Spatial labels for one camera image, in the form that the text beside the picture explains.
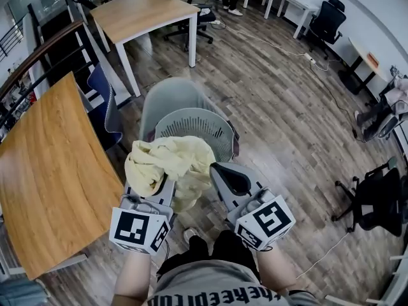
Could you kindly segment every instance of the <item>gray t-shirt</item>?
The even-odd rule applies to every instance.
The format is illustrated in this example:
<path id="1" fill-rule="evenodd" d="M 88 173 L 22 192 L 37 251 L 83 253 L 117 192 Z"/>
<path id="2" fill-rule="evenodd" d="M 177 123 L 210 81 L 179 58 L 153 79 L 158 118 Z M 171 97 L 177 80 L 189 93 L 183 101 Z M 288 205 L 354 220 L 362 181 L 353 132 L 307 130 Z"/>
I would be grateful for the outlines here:
<path id="1" fill-rule="evenodd" d="M 311 293 L 290 291 L 278 295 L 259 283 L 245 266 L 226 261 L 198 261 L 164 274 L 149 306 L 316 306 Z"/>

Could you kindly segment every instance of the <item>shoe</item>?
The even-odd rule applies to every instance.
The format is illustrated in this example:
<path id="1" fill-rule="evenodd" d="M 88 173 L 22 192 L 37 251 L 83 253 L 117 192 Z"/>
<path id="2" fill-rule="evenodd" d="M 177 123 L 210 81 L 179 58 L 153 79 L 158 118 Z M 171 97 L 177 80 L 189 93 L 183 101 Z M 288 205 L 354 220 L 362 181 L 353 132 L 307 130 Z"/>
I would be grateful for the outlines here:
<path id="1" fill-rule="evenodd" d="M 238 11 L 237 9 L 234 9 L 234 10 L 229 9 L 228 12 L 232 13 L 235 16 L 242 16 L 243 15 L 243 13 Z"/>
<path id="2" fill-rule="evenodd" d="M 188 244 L 192 236 L 198 236 L 198 231 L 194 228 L 187 228 L 183 232 L 184 241 Z"/>
<path id="3" fill-rule="evenodd" d="M 360 116 L 359 111 L 354 111 L 354 118 L 356 119 L 357 126 L 358 126 L 358 127 L 361 127 L 361 126 L 363 125 L 363 123 L 361 122 L 359 116 Z"/>

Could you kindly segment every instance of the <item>laundry basket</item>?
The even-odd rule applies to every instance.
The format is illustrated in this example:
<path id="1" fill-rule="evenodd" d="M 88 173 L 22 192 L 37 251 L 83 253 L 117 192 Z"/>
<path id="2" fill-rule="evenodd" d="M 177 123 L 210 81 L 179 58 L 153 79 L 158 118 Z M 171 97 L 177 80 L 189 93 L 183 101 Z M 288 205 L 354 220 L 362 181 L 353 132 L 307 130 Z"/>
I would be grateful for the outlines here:
<path id="1" fill-rule="evenodd" d="M 196 136 L 210 145 L 217 162 L 233 157 L 234 132 L 219 115 L 201 108 L 183 108 L 169 113 L 156 126 L 155 138 Z"/>

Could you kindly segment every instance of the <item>power strip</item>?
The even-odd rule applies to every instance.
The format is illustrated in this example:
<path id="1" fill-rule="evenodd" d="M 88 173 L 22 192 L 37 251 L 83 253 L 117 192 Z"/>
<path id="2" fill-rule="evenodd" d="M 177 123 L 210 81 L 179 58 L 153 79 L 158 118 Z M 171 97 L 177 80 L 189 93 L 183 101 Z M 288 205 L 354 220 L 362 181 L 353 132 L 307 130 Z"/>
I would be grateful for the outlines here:
<path id="1" fill-rule="evenodd" d="M 314 60 L 309 54 L 304 54 L 304 56 L 309 62 L 316 64 L 316 60 Z"/>

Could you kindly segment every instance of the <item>yellow cloth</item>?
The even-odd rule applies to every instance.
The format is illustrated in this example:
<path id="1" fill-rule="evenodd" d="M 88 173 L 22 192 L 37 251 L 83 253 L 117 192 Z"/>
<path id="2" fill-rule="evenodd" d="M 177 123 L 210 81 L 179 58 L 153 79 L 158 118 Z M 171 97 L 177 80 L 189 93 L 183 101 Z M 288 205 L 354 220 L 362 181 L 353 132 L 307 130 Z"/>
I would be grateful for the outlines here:
<path id="1" fill-rule="evenodd" d="M 180 213 L 193 207 L 202 191 L 211 187 L 213 162 L 211 147 L 195 136 L 164 137 L 151 143 L 138 140 L 126 158 L 125 173 L 129 185 L 143 197 L 157 192 L 166 173 L 176 182 L 171 207 Z"/>

